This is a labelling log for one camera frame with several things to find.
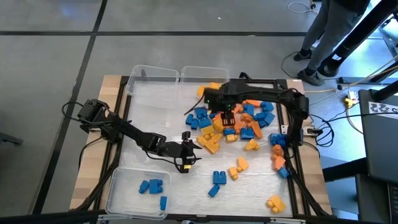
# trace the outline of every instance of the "desk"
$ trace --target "desk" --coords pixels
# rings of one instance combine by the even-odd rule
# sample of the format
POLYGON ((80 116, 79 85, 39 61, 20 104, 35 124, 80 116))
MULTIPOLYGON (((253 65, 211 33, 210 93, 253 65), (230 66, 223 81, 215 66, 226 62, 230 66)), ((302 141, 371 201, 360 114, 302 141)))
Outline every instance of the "desk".
MULTIPOLYGON (((127 95, 123 89, 120 89, 121 83, 127 80, 119 75, 106 75, 104 76, 103 84, 99 92, 98 99, 107 102, 110 106, 110 110, 115 110, 116 105, 119 107, 119 115, 122 116, 124 113, 124 105, 126 102, 127 95), (116 102, 118 93, 121 94, 121 101, 116 102)), ((283 80, 289 88, 296 88, 298 91, 303 92, 303 85, 300 80, 283 80)), ((282 107, 282 114, 284 120, 288 120, 287 111, 282 107)), ((304 125, 308 125, 310 120, 306 120, 304 125)), ((88 135, 88 142, 99 137, 99 133, 90 133, 88 135)), ((314 138, 305 137, 305 141, 315 145, 314 138)), ((75 190, 72 196, 70 208, 76 208, 79 206, 84 199, 93 190, 94 186, 98 183, 100 178, 101 168, 103 166, 105 158, 106 141, 98 141, 96 144, 87 147, 83 155, 81 162, 80 171, 76 180, 75 190)), ((318 152, 312 149, 310 146, 300 146, 299 153, 302 163, 302 171, 305 180, 305 184, 309 191, 314 196, 315 200, 322 206, 322 208, 331 213, 329 199, 325 187, 325 181, 323 180, 322 168, 320 165, 318 152)), ((104 208, 106 199, 108 198, 108 187, 109 183, 105 185, 101 195, 101 202, 99 208, 104 208)), ((298 214, 304 214, 304 206, 302 197, 297 186, 295 186, 295 198, 297 200, 298 214)))

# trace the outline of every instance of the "person's leg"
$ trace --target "person's leg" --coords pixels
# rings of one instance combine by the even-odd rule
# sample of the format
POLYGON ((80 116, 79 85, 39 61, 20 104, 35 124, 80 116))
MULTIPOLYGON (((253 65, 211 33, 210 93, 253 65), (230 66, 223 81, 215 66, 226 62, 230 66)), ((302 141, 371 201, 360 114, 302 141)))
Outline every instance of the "person's leg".
POLYGON ((322 32, 325 31, 325 26, 328 21, 329 3, 330 0, 322 1, 321 9, 307 31, 307 34, 305 34, 302 48, 300 52, 294 56, 294 60, 300 61, 311 58, 310 47, 317 41, 319 36, 321 36, 322 32))
POLYGON ((313 51, 307 68, 316 70, 323 59, 329 56, 333 48, 351 32, 358 23, 361 16, 340 6, 334 0, 330 2, 329 20, 325 28, 325 33, 316 49, 313 51))

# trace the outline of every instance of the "gray floor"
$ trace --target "gray floor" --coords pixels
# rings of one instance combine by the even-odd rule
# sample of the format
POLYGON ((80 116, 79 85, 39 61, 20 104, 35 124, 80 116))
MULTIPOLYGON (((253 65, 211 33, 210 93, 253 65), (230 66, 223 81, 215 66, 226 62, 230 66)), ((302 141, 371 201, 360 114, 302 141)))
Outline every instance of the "gray floor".
MULTIPOLYGON (((108 1, 99 29, 305 32, 315 16, 310 12, 288 11, 290 2, 292 0, 115 0, 108 1)), ((101 1, 95 0, 7 0, 0 8, 0 31, 93 30, 100 5, 101 1)), ((62 119, 60 107, 70 97, 89 38, 0 35, 0 131, 25 141, 20 147, 0 145, 2 217, 30 212, 62 119)), ((138 64, 180 71, 187 65, 223 67, 232 77, 245 71, 256 78, 288 78, 280 69, 282 59, 299 50, 302 40, 303 37, 98 36, 78 101, 98 96, 103 75, 129 75, 138 64)), ((391 54, 384 41, 369 39, 346 60, 339 76, 368 75, 389 59, 391 54)), ((306 62, 294 62, 291 58, 284 64, 293 76, 305 66, 306 62)), ((306 90, 335 87, 334 80, 328 80, 323 87, 305 85, 306 90)), ((316 101, 328 94, 309 93, 308 97, 316 101)), ((313 114, 331 118, 344 107, 341 98, 334 96, 310 109, 313 114)), ((359 107, 351 113, 359 113, 359 107)), ((359 118, 353 120, 360 126, 359 118)), ((335 143, 329 148, 320 147, 324 167, 331 160, 332 163, 335 159, 351 161, 365 155, 362 135, 354 131, 347 120, 341 119, 332 125, 338 130, 335 143), (346 150, 345 141, 352 142, 351 150, 346 150)), ((85 142, 86 134, 72 122, 44 206, 45 213, 68 210, 78 155, 85 142)), ((328 186, 329 194, 334 197, 336 190, 330 188, 328 186)))

